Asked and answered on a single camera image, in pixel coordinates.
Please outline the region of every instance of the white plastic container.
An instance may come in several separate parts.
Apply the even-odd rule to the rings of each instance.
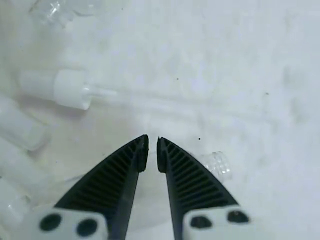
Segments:
[[[0,193],[0,224],[14,231],[31,211],[31,201],[3,177],[0,177]]]
[[[29,151],[48,142],[49,129],[25,114],[12,99],[0,94],[0,137]]]
[[[23,187],[32,196],[53,182],[53,178],[40,168],[25,150],[1,137],[0,176]]]

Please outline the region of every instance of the black screw hole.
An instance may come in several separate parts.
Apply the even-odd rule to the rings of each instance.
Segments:
[[[80,237],[86,238],[93,234],[98,229],[98,223],[96,220],[93,219],[86,219],[79,223],[76,232]]]
[[[190,225],[195,229],[209,229],[213,227],[212,222],[205,216],[193,217]]]
[[[44,232],[51,232],[59,227],[61,221],[62,217],[59,214],[50,214],[42,219],[40,229]]]
[[[235,224],[247,224],[250,218],[242,211],[231,211],[228,214],[228,221]]]

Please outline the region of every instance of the plastic tube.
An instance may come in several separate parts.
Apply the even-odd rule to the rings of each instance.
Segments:
[[[20,88],[25,94],[76,109],[89,109],[93,98],[96,98],[95,100],[108,105],[157,110],[191,118],[196,116],[195,113],[199,113],[206,118],[222,115],[233,119],[246,119],[248,122],[275,123],[273,119],[265,116],[213,108],[213,103],[208,101],[169,98],[145,92],[111,89],[94,82],[86,71],[73,69],[28,70],[23,71],[19,78]]]
[[[31,210],[31,201],[3,177],[0,177],[0,193],[0,224],[14,231]]]
[[[53,182],[53,177],[37,166],[26,151],[1,137],[0,176],[17,183],[32,196],[38,192],[38,189]]]
[[[45,125],[23,113],[15,101],[0,94],[0,136],[34,151],[49,140],[50,133]]]

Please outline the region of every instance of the plastic vial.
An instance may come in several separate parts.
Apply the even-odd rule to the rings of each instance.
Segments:
[[[86,71],[73,69],[28,70],[21,72],[19,77],[23,93],[69,108],[88,110],[93,97],[117,94],[91,85],[91,82]]]
[[[18,184],[31,195],[53,182],[53,178],[27,155],[27,151],[0,137],[0,176]]]
[[[0,177],[0,192],[0,224],[14,231],[30,212],[31,201],[3,177]]]
[[[65,28],[75,18],[67,0],[38,0],[29,14],[36,23],[54,29]]]
[[[22,112],[15,101],[0,95],[0,137],[34,151],[48,142],[50,133],[47,126]]]
[[[80,16],[98,15],[104,7],[103,0],[70,0],[70,5],[75,13]]]
[[[198,161],[210,171],[221,183],[232,178],[232,172],[227,157],[223,152],[213,152],[198,157]]]

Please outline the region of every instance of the clear plastic vial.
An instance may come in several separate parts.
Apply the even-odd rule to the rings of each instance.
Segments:
[[[53,29],[65,28],[75,18],[67,0],[37,0],[29,14],[37,24]]]
[[[229,161],[223,152],[213,152],[198,157],[198,161],[210,171],[221,183],[232,179]]]

